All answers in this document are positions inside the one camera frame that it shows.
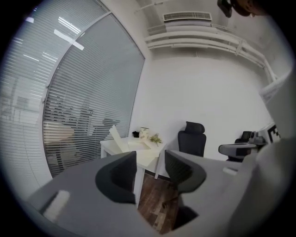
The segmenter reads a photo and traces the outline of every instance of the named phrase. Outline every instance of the small plant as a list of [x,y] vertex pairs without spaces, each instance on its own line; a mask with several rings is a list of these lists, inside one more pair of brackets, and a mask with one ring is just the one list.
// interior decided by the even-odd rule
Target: small plant
[[155,135],[153,135],[150,138],[150,141],[153,143],[156,143],[156,145],[158,146],[158,143],[162,143],[162,140],[158,137],[158,133],[156,133]]

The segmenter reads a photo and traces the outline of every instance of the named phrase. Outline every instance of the window blinds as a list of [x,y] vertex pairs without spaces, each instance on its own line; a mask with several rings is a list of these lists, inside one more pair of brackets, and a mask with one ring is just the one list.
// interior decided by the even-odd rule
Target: window blinds
[[115,125],[128,135],[144,58],[109,15],[90,27],[60,62],[49,87],[43,139],[52,176],[100,158]]
[[44,1],[6,52],[0,75],[1,157],[10,183],[24,199],[51,179],[42,156],[39,107],[49,75],[70,44],[64,38],[75,38],[108,11],[93,0]]

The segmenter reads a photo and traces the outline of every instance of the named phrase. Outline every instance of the wooden floor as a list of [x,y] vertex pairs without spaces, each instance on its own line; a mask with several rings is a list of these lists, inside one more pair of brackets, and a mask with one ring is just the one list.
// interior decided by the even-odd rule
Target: wooden floor
[[178,200],[170,201],[165,208],[162,202],[177,196],[177,190],[172,183],[145,174],[138,211],[160,234],[166,234],[172,229]]

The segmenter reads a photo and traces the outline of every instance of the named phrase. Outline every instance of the headrest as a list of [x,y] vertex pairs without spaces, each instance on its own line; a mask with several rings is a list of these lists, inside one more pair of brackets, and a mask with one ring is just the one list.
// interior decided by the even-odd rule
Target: headrest
[[186,133],[202,134],[204,133],[204,131],[205,129],[202,124],[186,121],[186,128],[185,128]]

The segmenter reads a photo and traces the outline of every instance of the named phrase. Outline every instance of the air conditioner vent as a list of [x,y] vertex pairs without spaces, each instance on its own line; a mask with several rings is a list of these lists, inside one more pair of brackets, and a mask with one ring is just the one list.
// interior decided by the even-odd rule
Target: air conditioner vent
[[212,16],[209,12],[173,12],[168,14],[163,14],[164,22],[172,20],[206,20],[212,21]]

